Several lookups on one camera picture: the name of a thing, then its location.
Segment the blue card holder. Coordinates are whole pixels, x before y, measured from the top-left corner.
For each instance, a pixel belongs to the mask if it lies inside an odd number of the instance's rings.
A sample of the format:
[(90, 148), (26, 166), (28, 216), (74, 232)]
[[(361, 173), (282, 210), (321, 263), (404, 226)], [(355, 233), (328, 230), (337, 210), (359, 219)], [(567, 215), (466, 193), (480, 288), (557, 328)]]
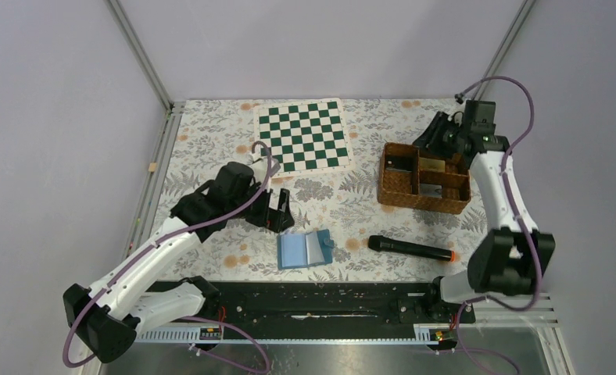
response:
[(277, 238), (278, 269), (292, 270), (333, 263), (335, 242), (329, 230), (280, 234)]

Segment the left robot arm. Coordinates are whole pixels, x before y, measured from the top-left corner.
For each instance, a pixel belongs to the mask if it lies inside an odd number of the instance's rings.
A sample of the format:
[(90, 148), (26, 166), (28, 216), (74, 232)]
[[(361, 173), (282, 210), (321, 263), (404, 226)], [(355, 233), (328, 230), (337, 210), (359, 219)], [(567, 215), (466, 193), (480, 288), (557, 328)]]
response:
[(170, 290), (151, 292), (159, 277), (185, 253), (222, 230), (230, 219), (279, 233), (294, 221), (289, 212), (288, 190), (281, 190), (278, 207), (269, 206), (268, 184), (280, 169), (275, 159), (253, 164), (229, 162), (194, 192), (181, 197), (155, 233), (113, 271), (89, 287), (73, 284), (63, 294), (70, 335), (91, 350), (91, 355), (68, 367), (83, 366), (93, 358), (111, 363), (135, 339), (150, 330), (187, 316), (208, 321), (218, 314), (219, 291), (203, 277), (176, 282)]

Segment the white card in basket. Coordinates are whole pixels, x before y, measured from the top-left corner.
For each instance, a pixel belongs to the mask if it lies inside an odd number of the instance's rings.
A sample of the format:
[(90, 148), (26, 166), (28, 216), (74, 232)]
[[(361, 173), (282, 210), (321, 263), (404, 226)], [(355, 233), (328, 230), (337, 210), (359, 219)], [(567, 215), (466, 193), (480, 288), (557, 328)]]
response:
[(419, 184), (419, 195), (429, 198), (442, 198), (442, 185)]

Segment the black card in basket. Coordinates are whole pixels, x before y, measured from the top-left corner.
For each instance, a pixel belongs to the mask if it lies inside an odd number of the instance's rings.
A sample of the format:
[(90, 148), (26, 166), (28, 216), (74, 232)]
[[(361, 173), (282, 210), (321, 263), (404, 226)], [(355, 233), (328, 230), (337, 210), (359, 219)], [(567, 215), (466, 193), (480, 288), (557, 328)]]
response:
[(385, 160), (385, 170), (412, 173), (414, 172), (414, 159), (412, 157), (390, 155)]

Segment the brown wicker basket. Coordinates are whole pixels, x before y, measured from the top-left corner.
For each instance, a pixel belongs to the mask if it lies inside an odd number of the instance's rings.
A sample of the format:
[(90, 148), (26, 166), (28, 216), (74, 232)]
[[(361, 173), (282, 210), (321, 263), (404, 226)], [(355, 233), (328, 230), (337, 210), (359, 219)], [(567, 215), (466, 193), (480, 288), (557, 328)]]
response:
[[(414, 172), (399, 173), (385, 170), (390, 155), (412, 157)], [(419, 209), (457, 215), (471, 201), (471, 178), (468, 169), (458, 169), (446, 161), (444, 173), (419, 170), (419, 158), (441, 159), (413, 145), (388, 142), (382, 149), (378, 171), (377, 200), (382, 205)], [(442, 198), (419, 195), (419, 184), (442, 185)]]

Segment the green white chessboard mat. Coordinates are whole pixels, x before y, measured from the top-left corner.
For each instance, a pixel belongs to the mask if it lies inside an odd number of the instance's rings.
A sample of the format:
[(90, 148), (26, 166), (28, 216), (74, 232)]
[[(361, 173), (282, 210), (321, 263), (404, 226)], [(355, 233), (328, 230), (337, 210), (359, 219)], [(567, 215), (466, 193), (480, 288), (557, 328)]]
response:
[(280, 102), (253, 110), (254, 135), (278, 162), (280, 177), (335, 173), (355, 166), (339, 98)]

